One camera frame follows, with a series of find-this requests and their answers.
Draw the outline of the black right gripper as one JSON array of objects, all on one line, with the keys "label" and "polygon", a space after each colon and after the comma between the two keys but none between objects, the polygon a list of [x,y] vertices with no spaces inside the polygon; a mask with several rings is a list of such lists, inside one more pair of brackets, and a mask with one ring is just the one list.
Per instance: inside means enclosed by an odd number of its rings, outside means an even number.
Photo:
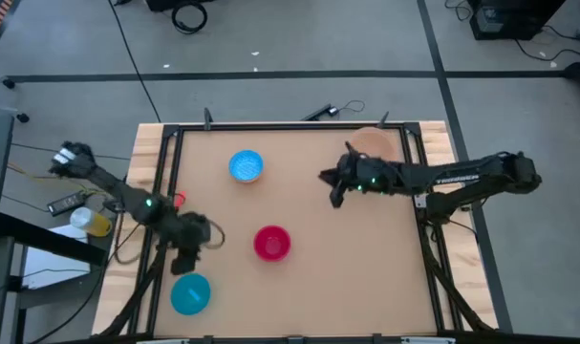
[{"label": "black right gripper", "polygon": [[400,174],[394,162],[360,153],[348,141],[345,146],[348,152],[341,156],[336,168],[323,170],[318,175],[324,183],[335,185],[331,191],[333,208],[342,206],[347,190],[396,193],[400,187]]}]

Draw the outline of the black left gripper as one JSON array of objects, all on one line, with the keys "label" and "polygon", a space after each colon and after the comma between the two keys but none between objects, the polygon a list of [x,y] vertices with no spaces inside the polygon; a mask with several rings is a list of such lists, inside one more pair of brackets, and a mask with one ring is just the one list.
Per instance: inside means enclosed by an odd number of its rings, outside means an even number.
[{"label": "black left gripper", "polygon": [[180,215],[178,221],[171,236],[171,246],[177,250],[171,262],[173,275],[192,272],[200,259],[201,246],[211,238],[211,225],[205,215],[190,211]]}]

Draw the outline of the red bowl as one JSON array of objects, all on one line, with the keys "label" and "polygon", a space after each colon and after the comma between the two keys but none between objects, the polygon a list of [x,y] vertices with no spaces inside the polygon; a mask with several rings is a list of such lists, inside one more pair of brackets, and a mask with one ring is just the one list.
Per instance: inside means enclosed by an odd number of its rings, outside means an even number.
[{"label": "red bowl", "polygon": [[280,262],[290,253],[291,238],[281,226],[264,226],[254,235],[253,249],[263,261]]}]

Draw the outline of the teal bowl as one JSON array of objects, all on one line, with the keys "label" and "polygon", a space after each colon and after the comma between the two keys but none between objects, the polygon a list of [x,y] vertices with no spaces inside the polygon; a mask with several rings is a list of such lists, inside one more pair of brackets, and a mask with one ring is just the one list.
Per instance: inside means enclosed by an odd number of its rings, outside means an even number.
[{"label": "teal bowl", "polygon": [[208,280],[199,273],[182,276],[174,284],[170,301],[173,309],[182,315],[195,315],[202,312],[211,298]]}]

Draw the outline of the tan round plate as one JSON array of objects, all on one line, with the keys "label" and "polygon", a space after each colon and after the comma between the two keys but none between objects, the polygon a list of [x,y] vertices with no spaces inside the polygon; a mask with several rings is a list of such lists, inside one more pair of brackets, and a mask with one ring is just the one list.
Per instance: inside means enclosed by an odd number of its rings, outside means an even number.
[{"label": "tan round plate", "polygon": [[350,145],[358,152],[385,161],[398,161],[400,143],[392,132],[375,127],[364,127],[354,131],[349,139]]}]

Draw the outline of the black power strip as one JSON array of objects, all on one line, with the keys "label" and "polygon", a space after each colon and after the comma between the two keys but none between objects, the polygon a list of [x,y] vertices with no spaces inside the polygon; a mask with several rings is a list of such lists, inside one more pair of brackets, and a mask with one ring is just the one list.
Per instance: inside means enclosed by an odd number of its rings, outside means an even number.
[{"label": "black power strip", "polygon": [[322,108],[302,118],[302,121],[319,121],[322,117],[333,118],[338,113],[338,108],[331,104],[326,104]]}]

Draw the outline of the light blue bowl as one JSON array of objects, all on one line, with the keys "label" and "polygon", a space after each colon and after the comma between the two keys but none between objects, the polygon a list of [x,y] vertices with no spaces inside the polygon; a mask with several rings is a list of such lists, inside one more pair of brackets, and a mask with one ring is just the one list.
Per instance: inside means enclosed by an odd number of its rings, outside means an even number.
[{"label": "light blue bowl", "polygon": [[264,160],[253,150],[242,150],[235,153],[228,162],[231,177],[239,183],[255,182],[263,173]]}]

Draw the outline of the yellow plastic bottle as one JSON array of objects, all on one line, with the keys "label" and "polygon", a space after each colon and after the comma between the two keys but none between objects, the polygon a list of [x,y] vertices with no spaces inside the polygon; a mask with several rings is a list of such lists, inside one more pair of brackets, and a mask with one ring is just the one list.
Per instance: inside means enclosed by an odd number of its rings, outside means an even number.
[{"label": "yellow plastic bottle", "polygon": [[111,231],[111,221],[88,207],[75,209],[70,216],[70,224],[95,237],[105,237]]}]

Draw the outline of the white paper sheets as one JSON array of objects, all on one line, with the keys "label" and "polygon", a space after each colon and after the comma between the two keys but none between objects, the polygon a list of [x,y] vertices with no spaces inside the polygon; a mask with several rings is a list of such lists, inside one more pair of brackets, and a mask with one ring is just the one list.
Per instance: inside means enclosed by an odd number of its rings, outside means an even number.
[{"label": "white paper sheets", "polygon": [[22,286],[28,290],[37,290],[90,272],[88,263],[28,247]]}]

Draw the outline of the black power adapter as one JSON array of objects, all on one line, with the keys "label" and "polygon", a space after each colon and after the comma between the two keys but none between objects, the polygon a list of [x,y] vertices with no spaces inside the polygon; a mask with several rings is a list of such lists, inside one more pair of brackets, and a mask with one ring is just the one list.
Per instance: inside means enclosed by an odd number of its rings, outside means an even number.
[{"label": "black power adapter", "polygon": [[86,204],[87,194],[79,191],[64,198],[58,199],[47,204],[50,214],[55,217],[62,213],[77,209]]}]

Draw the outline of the black equipment box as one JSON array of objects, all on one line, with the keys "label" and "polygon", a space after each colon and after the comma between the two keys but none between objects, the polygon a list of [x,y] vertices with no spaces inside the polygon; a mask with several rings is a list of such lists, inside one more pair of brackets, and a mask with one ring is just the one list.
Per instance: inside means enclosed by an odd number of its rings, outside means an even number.
[{"label": "black equipment box", "polygon": [[530,40],[566,0],[467,0],[476,40]]}]

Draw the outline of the black metal table frame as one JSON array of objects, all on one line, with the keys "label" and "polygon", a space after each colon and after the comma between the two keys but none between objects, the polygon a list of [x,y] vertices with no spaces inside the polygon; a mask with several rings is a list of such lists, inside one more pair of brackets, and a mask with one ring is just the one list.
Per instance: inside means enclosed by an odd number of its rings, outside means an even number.
[{"label": "black metal table frame", "polygon": [[[134,186],[186,193],[185,210],[220,230],[197,272],[212,293],[199,314],[174,311],[175,277],[165,271],[145,294],[128,333],[156,337],[307,339],[374,333],[432,334],[451,326],[448,299],[426,272],[413,202],[404,196],[348,193],[336,209],[319,172],[333,167],[354,125],[349,122],[143,124],[129,168]],[[262,175],[236,182],[230,158],[258,152]],[[280,262],[261,260],[253,238],[281,226],[291,249]]]}]

